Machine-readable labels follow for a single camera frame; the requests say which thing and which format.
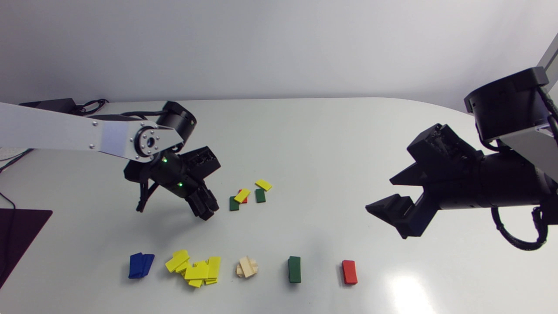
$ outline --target blue block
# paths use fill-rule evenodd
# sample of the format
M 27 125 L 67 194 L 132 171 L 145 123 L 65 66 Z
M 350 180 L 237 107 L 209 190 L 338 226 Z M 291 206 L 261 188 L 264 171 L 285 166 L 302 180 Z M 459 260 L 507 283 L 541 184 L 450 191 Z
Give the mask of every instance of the blue block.
M 142 277 L 147 276 L 149 273 L 149 269 L 151 269 L 151 264 L 153 264 L 153 259 L 155 258 L 154 254 L 144 254 L 143 255 L 143 271 Z
M 143 254 L 130 255 L 130 274 L 128 278 L 141 278 L 143 273 Z

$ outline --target green block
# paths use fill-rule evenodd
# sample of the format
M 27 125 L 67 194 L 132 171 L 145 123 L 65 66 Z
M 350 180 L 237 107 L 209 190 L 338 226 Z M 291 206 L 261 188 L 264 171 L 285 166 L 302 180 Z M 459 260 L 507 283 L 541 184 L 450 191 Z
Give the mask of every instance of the green block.
M 234 200 L 235 196 L 229 198 L 230 211 L 237 211 L 240 209 L 240 204 Z
M 266 190 L 264 189 L 256 189 L 254 191 L 256 194 L 256 203 L 265 203 L 266 201 Z
M 290 283 L 301 283 L 300 276 L 300 257 L 291 256 L 288 258 L 288 281 Z

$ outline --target pile of yellow blocks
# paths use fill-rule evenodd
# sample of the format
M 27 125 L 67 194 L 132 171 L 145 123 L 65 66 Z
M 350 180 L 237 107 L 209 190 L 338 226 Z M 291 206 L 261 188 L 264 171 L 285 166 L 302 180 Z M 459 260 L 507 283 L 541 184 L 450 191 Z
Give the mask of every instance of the pile of yellow blocks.
M 172 253 L 172 258 L 165 263 L 170 273 L 181 274 L 190 286 L 199 288 L 205 282 L 206 285 L 217 283 L 221 258 L 212 256 L 208 260 L 201 260 L 190 264 L 188 251 L 180 250 Z

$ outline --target circular joint plate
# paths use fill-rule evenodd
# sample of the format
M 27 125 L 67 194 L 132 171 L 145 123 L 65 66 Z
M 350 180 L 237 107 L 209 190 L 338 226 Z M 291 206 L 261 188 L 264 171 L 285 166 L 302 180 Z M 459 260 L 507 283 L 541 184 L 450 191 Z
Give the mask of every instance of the circular joint plate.
M 141 128 L 136 133 L 134 146 L 138 155 L 141 157 L 149 157 L 158 152 L 159 147 L 157 146 L 157 141 L 159 135 L 157 134 L 157 131 L 158 129 L 146 126 Z

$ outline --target white wall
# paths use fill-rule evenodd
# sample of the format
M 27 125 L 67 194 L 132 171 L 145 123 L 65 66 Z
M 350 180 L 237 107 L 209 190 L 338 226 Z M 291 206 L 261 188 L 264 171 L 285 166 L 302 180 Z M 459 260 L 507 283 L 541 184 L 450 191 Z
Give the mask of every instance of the white wall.
M 460 110 L 534 66 L 555 0 L 4 0 L 0 101 L 386 96 Z

